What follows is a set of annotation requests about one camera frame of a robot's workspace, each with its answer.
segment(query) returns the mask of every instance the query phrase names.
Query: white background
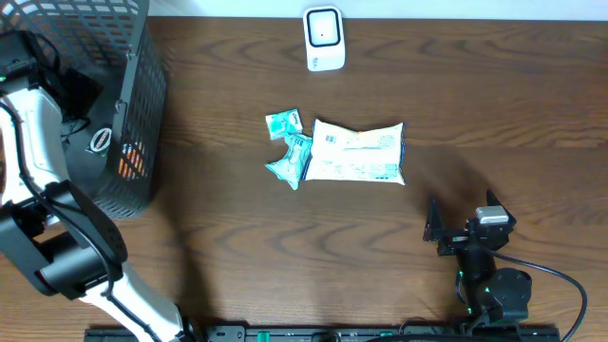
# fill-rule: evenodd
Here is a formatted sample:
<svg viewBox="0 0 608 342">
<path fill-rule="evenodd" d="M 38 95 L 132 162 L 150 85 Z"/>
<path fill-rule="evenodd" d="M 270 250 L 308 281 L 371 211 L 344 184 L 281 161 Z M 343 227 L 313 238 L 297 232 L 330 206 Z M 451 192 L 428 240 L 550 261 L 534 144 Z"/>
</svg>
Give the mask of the white background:
<svg viewBox="0 0 608 342">
<path fill-rule="evenodd" d="M 150 15 L 301 17 L 335 5 L 345 18 L 608 20 L 608 0 L 150 0 Z"/>
</svg>

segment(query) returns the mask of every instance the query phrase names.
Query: basket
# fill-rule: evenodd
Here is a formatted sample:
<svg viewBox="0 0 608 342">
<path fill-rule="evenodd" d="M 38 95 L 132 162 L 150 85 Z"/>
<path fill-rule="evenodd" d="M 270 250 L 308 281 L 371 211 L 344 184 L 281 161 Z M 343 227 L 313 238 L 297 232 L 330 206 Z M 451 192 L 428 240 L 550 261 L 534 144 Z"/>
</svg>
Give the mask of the basket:
<svg viewBox="0 0 608 342">
<path fill-rule="evenodd" d="M 70 66 L 103 92 L 87 129 L 64 143 L 74 184 L 113 219 L 137 216 L 150 200 L 166 80 L 146 24 L 147 0 L 0 0 L 0 32 L 43 34 Z M 39 40 L 45 54 L 53 49 Z M 107 154 L 87 151 L 111 129 Z"/>
</svg>

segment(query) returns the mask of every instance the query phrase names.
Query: wooden table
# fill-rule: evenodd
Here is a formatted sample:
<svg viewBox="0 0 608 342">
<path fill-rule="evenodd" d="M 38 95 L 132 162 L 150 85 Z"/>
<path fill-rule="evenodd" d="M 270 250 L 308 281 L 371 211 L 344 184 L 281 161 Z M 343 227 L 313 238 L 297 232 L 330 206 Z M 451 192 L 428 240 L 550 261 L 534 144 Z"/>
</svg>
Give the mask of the wooden table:
<svg viewBox="0 0 608 342">
<path fill-rule="evenodd" d="M 150 18 L 170 90 L 161 190 L 120 222 L 130 261 L 200 323 L 399 324 L 464 314 L 456 259 L 422 241 L 427 199 L 462 227 L 485 189 L 519 223 L 505 254 L 589 294 L 577 341 L 608 339 L 608 24 L 347 20 L 347 64 L 313 74 L 298 19 Z M 365 130 L 405 122 L 408 186 L 268 171 L 264 115 Z M 498 262 L 499 266 L 512 266 Z M 564 334 L 569 283 L 536 271 L 530 319 Z M 38 294 L 0 256 L 0 340 L 78 341 L 115 322 Z"/>
</svg>

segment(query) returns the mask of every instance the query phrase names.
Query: gray plastic basket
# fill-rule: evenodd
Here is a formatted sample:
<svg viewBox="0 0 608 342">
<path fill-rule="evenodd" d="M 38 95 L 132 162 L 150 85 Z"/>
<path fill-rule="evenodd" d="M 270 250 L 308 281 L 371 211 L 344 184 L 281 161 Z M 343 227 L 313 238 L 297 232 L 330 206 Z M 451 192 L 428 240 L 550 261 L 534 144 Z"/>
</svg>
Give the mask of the gray plastic basket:
<svg viewBox="0 0 608 342">
<path fill-rule="evenodd" d="M 137 216 L 150 198 L 166 80 L 146 25 L 147 0 L 0 0 L 0 32 L 41 33 L 70 66 L 104 86 L 91 125 L 65 144 L 71 180 L 110 217 Z M 40 40 L 44 52 L 53 49 Z M 86 151 L 111 127 L 105 157 Z"/>
</svg>

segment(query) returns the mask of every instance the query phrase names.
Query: brown wooden surface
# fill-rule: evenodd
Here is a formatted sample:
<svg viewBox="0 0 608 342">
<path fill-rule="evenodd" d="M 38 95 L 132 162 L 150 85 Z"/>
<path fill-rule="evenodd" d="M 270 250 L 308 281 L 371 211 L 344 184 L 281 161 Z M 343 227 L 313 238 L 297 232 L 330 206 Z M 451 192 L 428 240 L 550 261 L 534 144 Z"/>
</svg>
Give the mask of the brown wooden surface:
<svg viewBox="0 0 608 342">
<path fill-rule="evenodd" d="M 491 187 L 519 221 L 503 252 L 577 278 L 590 303 L 575 340 L 608 339 L 608 24 L 347 20 L 346 66 L 318 74 L 306 69 L 301 20 L 151 18 L 150 28 L 170 77 L 161 190 L 119 225 L 137 271 L 186 313 L 449 320 L 466 308 L 455 258 L 422 241 L 427 198 L 460 227 Z M 264 115 L 294 107 L 309 134 L 315 118 L 361 130 L 405 122 L 408 186 L 291 190 L 264 167 L 286 150 L 269 142 Z M 528 322 L 564 334 L 579 293 L 529 272 Z M 113 324 L 36 293 L 0 256 L 0 340 L 78 341 Z"/>
</svg>

